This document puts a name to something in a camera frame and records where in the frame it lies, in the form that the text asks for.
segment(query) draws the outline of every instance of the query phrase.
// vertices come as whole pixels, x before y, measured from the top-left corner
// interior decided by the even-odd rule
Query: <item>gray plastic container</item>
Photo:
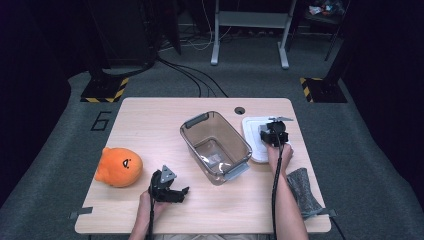
[[[212,184],[221,185],[249,169],[252,148],[218,112],[186,121],[180,133]]]

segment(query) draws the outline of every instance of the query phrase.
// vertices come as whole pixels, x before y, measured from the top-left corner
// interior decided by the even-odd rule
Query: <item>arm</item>
[[[277,169],[279,149],[267,145],[268,160],[272,173],[275,177]],[[308,239],[305,223],[300,214],[299,207],[293,197],[287,182],[286,169],[293,155],[293,149],[290,144],[284,144],[281,161],[281,171],[277,186],[277,195],[275,201],[275,216],[277,226],[277,237],[283,239]]]
[[[156,220],[163,210],[170,205],[167,202],[156,202],[154,211]],[[140,202],[138,205],[137,218],[134,223],[134,227],[131,231],[130,240],[144,240],[146,237],[147,230],[149,228],[150,221],[150,194],[148,191],[143,192],[140,195]]]

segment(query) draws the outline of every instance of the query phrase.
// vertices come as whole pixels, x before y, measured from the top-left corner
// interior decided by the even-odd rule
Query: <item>human hand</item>
[[[284,148],[283,148],[283,153],[281,155],[280,174],[282,174],[283,176],[286,176],[286,169],[287,169],[287,166],[290,163],[290,160],[293,156],[294,151],[293,151],[293,148],[291,147],[291,145],[288,144],[288,143],[285,143],[282,147],[284,147]],[[267,153],[268,153],[268,162],[269,162],[269,165],[271,166],[271,171],[275,175],[275,172],[277,171],[279,148],[273,147],[270,144],[266,144],[266,149],[267,149]]]
[[[167,206],[171,205],[169,202],[156,202],[154,206],[155,216],[153,221],[159,218]],[[140,195],[140,200],[137,210],[137,218],[131,232],[130,239],[144,239],[150,223],[150,194],[144,191]]]

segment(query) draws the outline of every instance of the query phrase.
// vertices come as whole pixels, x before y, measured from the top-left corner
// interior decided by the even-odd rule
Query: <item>table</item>
[[[281,42],[278,42],[278,53],[280,54],[281,67],[289,68],[286,53],[286,41],[289,34],[291,21],[293,18],[296,0],[291,0],[290,9],[287,13],[260,13],[260,12],[235,12],[220,11],[219,0],[215,3],[215,39],[212,50],[211,65],[218,64],[219,57],[219,27],[237,26],[237,27],[259,27],[259,28],[280,28],[284,29]]]
[[[245,113],[239,115],[242,107]],[[268,164],[249,160],[250,169],[232,181],[214,186],[190,155],[180,135],[181,125],[207,111],[217,111],[242,134],[245,117],[284,116],[295,154],[287,169],[308,170],[311,191],[325,207],[292,104],[282,98],[126,98],[122,102],[107,147],[125,147],[143,159],[140,179],[125,188],[113,188],[93,179],[75,230],[80,234],[128,234],[136,218],[139,195],[148,189],[157,169],[167,165],[177,178],[173,190],[190,187],[183,203],[175,203],[154,224],[154,234],[272,233],[273,177]],[[328,232],[328,215],[305,221],[310,233]]]

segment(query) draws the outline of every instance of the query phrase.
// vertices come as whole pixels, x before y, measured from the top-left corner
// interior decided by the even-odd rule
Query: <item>orange plush toy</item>
[[[141,176],[143,161],[126,148],[104,148],[94,179],[113,187],[126,187]]]

